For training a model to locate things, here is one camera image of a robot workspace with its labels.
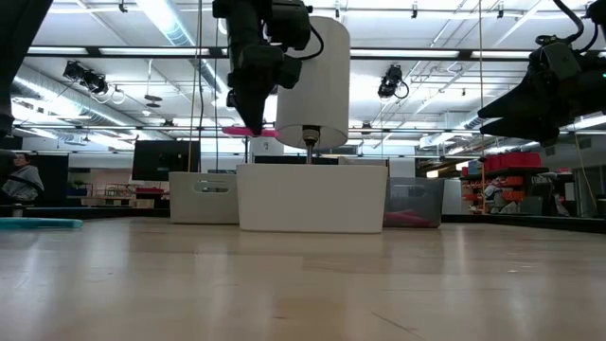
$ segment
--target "white box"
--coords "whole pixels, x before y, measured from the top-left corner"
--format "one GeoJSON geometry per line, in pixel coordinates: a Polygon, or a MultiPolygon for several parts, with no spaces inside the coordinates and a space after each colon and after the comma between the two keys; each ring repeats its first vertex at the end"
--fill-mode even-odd
{"type": "Polygon", "coordinates": [[[240,229],[380,233],[387,167],[238,166],[240,229]]]}
{"type": "Polygon", "coordinates": [[[169,173],[170,222],[174,224],[237,224],[236,175],[169,173]]]}

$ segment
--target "ceiling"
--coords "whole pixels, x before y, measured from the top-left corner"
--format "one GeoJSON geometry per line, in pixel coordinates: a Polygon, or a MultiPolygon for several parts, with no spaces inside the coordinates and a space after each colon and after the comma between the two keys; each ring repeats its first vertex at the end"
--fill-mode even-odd
{"type": "MultiPolygon", "coordinates": [[[[197,27],[197,0],[172,0],[185,29],[194,34],[197,27]]],[[[51,11],[34,41],[35,45],[97,45],[97,46],[165,46],[169,41],[136,2],[127,2],[128,13],[118,10],[118,0],[55,0],[51,11]]],[[[564,1],[571,9],[583,13],[586,1],[564,1]]],[[[477,0],[309,0],[313,15],[334,17],[335,4],[339,20],[348,29],[352,47],[391,48],[483,48],[527,49],[537,46],[534,38],[540,34],[571,34],[575,27],[549,0],[483,0],[480,34],[477,0]],[[416,4],[418,17],[411,18],[416,4]],[[497,18],[499,4],[504,17],[497,18]]],[[[226,46],[226,36],[217,29],[212,17],[211,1],[204,0],[202,45],[226,46]]],[[[593,25],[585,20],[585,32],[576,45],[585,45],[593,34],[593,25]]],[[[593,49],[604,49],[601,36],[593,49]]],[[[211,87],[204,84],[201,101],[197,84],[193,83],[194,67],[188,60],[154,60],[149,64],[137,59],[77,59],[87,68],[105,74],[127,97],[115,104],[105,105],[142,122],[159,125],[173,119],[179,126],[192,120],[199,125],[203,109],[203,125],[215,122],[231,126],[242,124],[238,113],[222,103],[213,103],[211,87]],[[159,96],[162,106],[146,116],[146,94],[159,96]]],[[[24,65],[42,75],[70,85],[62,76],[65,58],[27,57],[24,65]]],[[[220,79],[229,72],[228,60],[209,60],[220,79]]],[[[520,82],[526,63],[513,62],[415,62],[415,61],[352,61],[350,77],[349,125],[360,127],[370,121],[373,127],[456,128],[462,120],[472,117],[481,105],[503,95],[520,82]],[[410,86],[408,99],[381,101],[377,89],[387,67],[401,66],[410,86]]],[[[85,94],[84,87],[72,85],[85,94]]],[[[276,117],[276,99],[268,99],[266,119],[276,117]]],[[[171,137],[188,135],[167,132],[171,137]]],[[[419,139],[422,134],[394,135],[394,139],[419,139]]]]}

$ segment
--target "gray bin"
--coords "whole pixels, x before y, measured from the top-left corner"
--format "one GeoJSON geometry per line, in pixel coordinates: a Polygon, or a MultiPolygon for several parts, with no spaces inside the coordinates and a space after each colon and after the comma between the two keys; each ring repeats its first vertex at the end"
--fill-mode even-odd
{"type": "Polygon", "coordinates": [[[389,178],[383,227],[438,227],[443,197],[443,179],[389,178]]]}

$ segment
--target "black curtain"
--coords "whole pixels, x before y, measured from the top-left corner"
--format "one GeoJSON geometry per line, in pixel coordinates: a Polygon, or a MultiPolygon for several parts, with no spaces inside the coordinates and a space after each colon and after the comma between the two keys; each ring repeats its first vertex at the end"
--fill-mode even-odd
{"type": "Polygon", "coordinates": [[[38,168],[40,179],[45,186],[45,194],[36,206],[57,207],[67,203],[67,156],[32,155],[31,164],[38,168]]]}

